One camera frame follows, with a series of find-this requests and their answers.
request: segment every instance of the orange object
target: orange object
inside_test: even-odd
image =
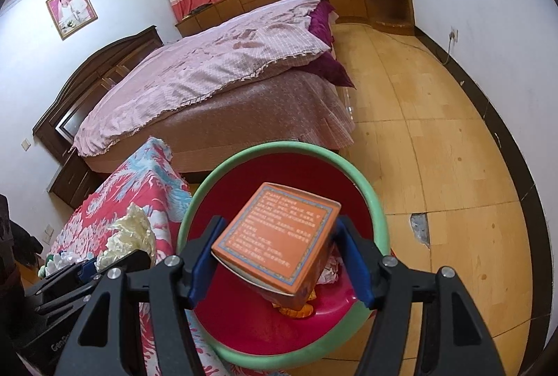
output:
[[[308,318],[314,312],[314,307],[310,304],[305,304],[299,311],[291,308],[279,307],[279,312],[281,315],[288,316],[289,318],[302,319]]]
[[[211,247],[267,300],[299,311],[324,269],[341,205],[264,182]]]

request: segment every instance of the wooden floor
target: wooden floor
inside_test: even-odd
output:
[[[473,296],[508,375],[529,331],[532,278],[527,230],[510,174],[475,107],[414,37],[360,24],[334,28],[335,51],[356,90],[355,143],[341,152],[366,176],[387,215],[391,245],[409,267],[454,267]],[[430,248],[412,213],[427,213]],[[414,374],[421,306],[412,310],[401,375]],[[352,376],[371,322],[327,359],[292,376]]]

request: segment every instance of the picture frame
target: picture frame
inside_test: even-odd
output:
[[[47,0],[46,6],[62,40],[98,19],[89,0]]]

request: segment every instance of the white wall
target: white wall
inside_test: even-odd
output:
[[[45,2],[18,0],[0,12],[0,193],[12,220],[39,240],[48,224],[57,235],[71,211],[46,192],[59,165],[33,142],[35,123],[69,76],[103,46],[151,25],[164,43],[180,39],[168,0],[91,0],[99,19],[65,41]],[[33,143],[27,152],[25,138]]]
[[[558,249],[558,7],[554,0],[413,0],[417,26],[446,47],[511,131],[535,179]],[[558,324],[557,271],[550,333]]]

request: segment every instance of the damaged floor patch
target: damaged floor patch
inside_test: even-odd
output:
[[[413,233],[415,233],[415,238],[430,248],[430,232],[428,230],[428,216],[426,213],[411,214],[409,222]]]

